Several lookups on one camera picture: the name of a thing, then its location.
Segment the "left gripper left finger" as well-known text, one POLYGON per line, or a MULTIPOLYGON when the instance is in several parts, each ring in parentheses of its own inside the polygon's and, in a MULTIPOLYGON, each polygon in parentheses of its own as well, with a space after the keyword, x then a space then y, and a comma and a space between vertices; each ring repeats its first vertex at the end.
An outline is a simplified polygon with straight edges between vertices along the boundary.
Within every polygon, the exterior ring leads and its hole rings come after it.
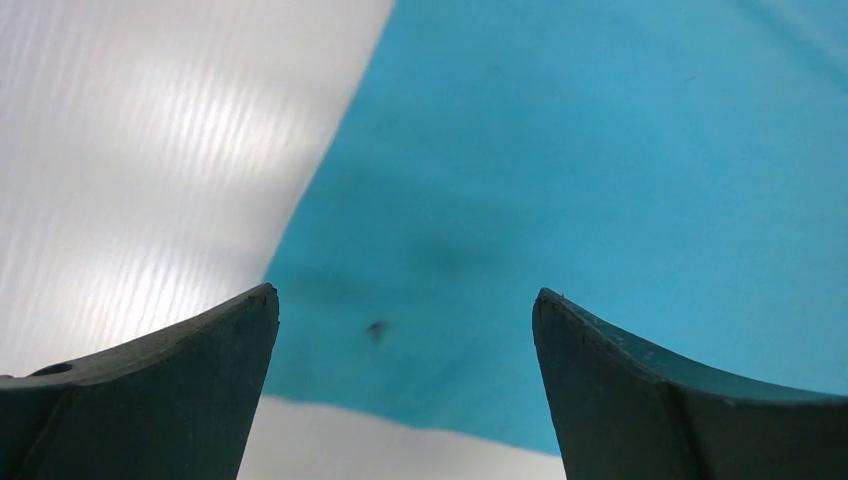
POLYGON ((1 379, 5 479, 234 479, 279 327, 259 285, 193 318, 1 379))

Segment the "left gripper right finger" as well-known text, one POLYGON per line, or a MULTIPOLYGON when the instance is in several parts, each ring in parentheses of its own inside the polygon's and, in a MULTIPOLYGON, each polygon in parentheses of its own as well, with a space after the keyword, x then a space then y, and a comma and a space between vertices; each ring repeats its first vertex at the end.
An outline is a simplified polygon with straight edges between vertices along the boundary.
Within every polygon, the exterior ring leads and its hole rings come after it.
POLYGON ((843 479, 847 400, 696 362, 550 289, 539 367, 570 479, 843 479))

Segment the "turquoise t-shirt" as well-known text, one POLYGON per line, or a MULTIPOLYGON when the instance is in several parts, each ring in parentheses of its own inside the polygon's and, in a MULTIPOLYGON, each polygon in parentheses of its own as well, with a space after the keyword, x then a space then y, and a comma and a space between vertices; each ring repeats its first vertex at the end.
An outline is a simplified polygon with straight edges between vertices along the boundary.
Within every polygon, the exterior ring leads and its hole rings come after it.
POLYGON ((554 454, 541 288, 847 390, 843 1, 399 1, 267 273, 265 390, 554 454))

